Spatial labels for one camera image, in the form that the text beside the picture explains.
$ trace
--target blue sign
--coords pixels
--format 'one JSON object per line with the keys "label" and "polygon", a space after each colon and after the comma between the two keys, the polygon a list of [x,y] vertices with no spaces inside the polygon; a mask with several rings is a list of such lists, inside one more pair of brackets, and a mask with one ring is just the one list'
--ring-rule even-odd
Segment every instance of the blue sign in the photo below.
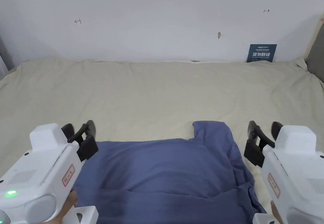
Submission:
{"label": "blue sign", "polygon": [[272,62],[276,47],[276,44],[251,44],[246,62],[249,63],[259,60]]}

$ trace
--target green led light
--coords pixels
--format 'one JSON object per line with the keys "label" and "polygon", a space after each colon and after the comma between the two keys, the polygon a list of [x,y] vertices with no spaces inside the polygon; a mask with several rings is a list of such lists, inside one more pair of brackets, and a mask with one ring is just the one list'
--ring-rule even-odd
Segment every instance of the green led light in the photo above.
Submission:
{"label": "green led light", "polygon": [[14,190],[11,190],[11,191],[8,191],[7,193],[6,193],[6,197],[7,198],[9,198],[9,197],[13,197],[13,196],[16,196],[17,195],[17,193],[16,193],[16,191],[14,191]]}

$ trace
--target blue towel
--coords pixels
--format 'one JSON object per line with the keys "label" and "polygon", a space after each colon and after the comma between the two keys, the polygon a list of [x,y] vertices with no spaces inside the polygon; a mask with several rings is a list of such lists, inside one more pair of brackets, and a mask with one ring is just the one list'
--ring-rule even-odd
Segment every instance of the blue towel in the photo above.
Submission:
{"label": "blue towel", "polygon": [[98,224],[251,224],[265,210],[230,129],[193,127],[189,140],[98,142],[75,184],[78,206],[96,206]]}

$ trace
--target beige bedsheet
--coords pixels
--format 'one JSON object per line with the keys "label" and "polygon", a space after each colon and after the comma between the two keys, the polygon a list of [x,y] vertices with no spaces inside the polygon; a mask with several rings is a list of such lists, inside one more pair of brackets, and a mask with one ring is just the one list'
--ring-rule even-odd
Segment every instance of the beige bedsheet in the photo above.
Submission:
{"label": "beige bedsheet", "polygon": [[[250,120],[268,136],[280,121],[310,127],[324,151],[323,84],[296,63],[28,61],[0,81],[0,175],[31,147],[36,126],[78,129],[88,119],[97,141],[188,139],[193,121],[224,121],[241,153]],[[269,210],[260,170],[244,161]]]}

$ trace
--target red label sticker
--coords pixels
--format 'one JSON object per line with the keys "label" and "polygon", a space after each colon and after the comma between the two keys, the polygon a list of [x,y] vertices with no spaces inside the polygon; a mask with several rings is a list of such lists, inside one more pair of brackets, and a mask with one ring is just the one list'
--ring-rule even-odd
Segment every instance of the red label sticker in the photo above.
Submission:
{"label": "red label sticker", "polygon": [[72,178],[75,171],[76,171],[76,169],[74,168],[74,166],[72,164],[71,167],[68,169],[68,171],[66,172],[66,174],[64,175],[64,177],[62,179],[62,182],[63,182],[65,187],[69,183],[69,181]]}
{"label": "red label sticker", "polygon": [[280,188],[278,187],[277,183],[274,181],[273,176],[271,173],[268,175],[268,181],[272,187],[273,192],[275,193],[276,197],[279,198],[280,196]]}

